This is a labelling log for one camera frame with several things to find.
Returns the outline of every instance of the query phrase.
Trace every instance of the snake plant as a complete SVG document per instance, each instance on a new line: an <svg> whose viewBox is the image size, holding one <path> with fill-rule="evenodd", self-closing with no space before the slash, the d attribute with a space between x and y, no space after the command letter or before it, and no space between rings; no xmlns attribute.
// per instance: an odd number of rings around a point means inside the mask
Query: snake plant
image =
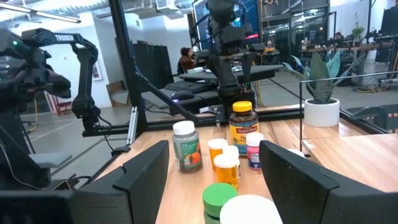
<svg viewBox="0 0 398 224"><path fill-rule="evenodd" d="M358 66L364 60L362 55L357 58L351 66L341 74L340 77L347 76L348 72L354 67ZM322 62L321 56L315 53L311 59L311 68L308 66L303 66L300 59L294 57L294 60L303 68L303 73L295 71L288 63L282 62L285 67L291 71L298 79L301 81L305 80L322 80L326 78L336 78L338 72L340 71L340 52L337 51L335 56L329 60L327 63ZM307 83L307 90L313 96L315 104L328 104L330 103L330 98L332 95L333 88L341 82L340 80L324 80L318 82Z"/></svg>

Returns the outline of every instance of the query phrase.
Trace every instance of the green bottle cap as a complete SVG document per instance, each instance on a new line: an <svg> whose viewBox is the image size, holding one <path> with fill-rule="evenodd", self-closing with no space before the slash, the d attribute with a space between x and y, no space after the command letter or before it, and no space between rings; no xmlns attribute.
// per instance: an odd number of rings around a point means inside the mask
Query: green bottle cap
<svg viewBox="0 0 398 224"><path fill-rule="evenodd" d="M220 224L220 219L216 217L212 217L211 215L203 212L203 216L205 217L205 224Z"/></svg>
<svg viewBox="0 0 398 224"><path fill-rule="evenodd" d="M219 218L223 205L237 195L236 189L229 184L218 183L208 186L202 194L205 212L212 217Z"/></svg>

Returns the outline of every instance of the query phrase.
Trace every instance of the white bottle cap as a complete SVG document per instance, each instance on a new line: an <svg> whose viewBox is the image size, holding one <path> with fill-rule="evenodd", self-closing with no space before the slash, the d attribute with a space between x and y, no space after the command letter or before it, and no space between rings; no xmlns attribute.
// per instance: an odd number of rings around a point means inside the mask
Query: white bottle cap
<svg viewBox="0 0 398 224"><path fill-rule="evenodd" d="M240 195L228 200L220 212L221 224L282 224L275 204L258 195Z"/></svg>
<svg viewBox="0 0 398 224"><path fill-rule="evenodd" d="M173 131L175 135L191 134L195 131L195 124L193 121L180 121L173 124Z"/></svg>
<svg viewBox="0 0 398 224"><path fill-rule="evenodd" d="M228 141L225 139L212 139L208 141L207 146L209 149L223 149L224 146L228 145Z"/></svg>
<svg viewBox="0 0 398 224"><path fill-rule="evenodd" d="M232 168L236 166L236 163L236 157L227 154L220 154L214 158L214 165L218 168Z"/></svg>
<svg viewBox="0 0 398 224"><path fill-rule="evenodd" d="M264 135L261 133L249 133L246 135L246 144L248 146L259 146L262 140L264 140Z"/></svg>
<svg viewBox="0 0 398 224"><path fill-rule="evenodd" d="M239 149L236 146L224 146L223 154L231 155L236 158L239 158Z"/></svg>

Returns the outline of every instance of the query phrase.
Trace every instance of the wooden table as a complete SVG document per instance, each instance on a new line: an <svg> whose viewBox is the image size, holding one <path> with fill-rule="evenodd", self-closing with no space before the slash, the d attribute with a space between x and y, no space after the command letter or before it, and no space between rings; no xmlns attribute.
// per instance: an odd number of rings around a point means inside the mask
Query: wooden table
<svg viewBox="0 0 398 224"><path fill-rule="evenodd" d="M385 192L398 191L398 134L303 141L321 165Z"/></svg>
<svg viewBox="0 0 398 224"><path fill-rule="evenodd" d="M266 140L270 140L282 147L289 149L299 148L299 120L284 120L261 122L260 132ZM305 126L306 138L356 136L366 134L354 126L342 121L339 126L332 128L312 128ZM123 165L143 150L160 140L168 140L170 147L170 160L165 191L157 216L157 223L173 224L203 224L203 203L201 194L203 190L216 182L215 173L211 168L211 161L207 142L213 138L225 138L231 142L229 127L215 126L197 128L203 157L203 168L194 174L182 174L178 171L172 145L173 131L157 131L143 133L131 145L131 150L120 155L98 178L108 174ZM238 194L256 194L271 198L266 182L261 171L253 171L248 167L247 159L241 160L242 177L239 180Z"/></svg>
<svg viewBox="0 0 398 224"><path fill-rule="evenodd" d="M382 45L377 43L377 44L367 44L359 47L322 47L319 49L308 49L308 50L302 50L302 52L322 52L322 51L328 51L328 50L377 50L380 49L381 47L391 47L392 42L387 42L383 43Z"/></svg>

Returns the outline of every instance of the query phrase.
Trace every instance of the person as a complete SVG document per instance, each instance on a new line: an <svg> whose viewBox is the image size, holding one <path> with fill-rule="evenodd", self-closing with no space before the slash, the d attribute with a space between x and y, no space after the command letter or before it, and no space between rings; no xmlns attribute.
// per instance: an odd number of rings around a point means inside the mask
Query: person
<svg viewBox="0 0 398 224"><path fill-rule="evenodd" d="M193 52L194 53L196 53L196 52L198 52L200 49L199 49L199 41L195 41L195 43L194 43L194 45L193 45L193 47L192 47L192 50L193 50Z"/></svg>
<svg viewBox="0 0 398 224"><path fill-rule="evenodd" d="M336 40L344 40L344 36L343 36L343 34L341 34L341 32L337 32L335 34L335 39Z"/></svg>
<svg viewBox="0 0 398 224"><path fill-rule="evenodd" d="M195 65L192 59L193 50L191 48L183 47L181 48L180 52L181 57L178 63L181 65L184 71L187 72L189 69L194 69Z"/></svg>

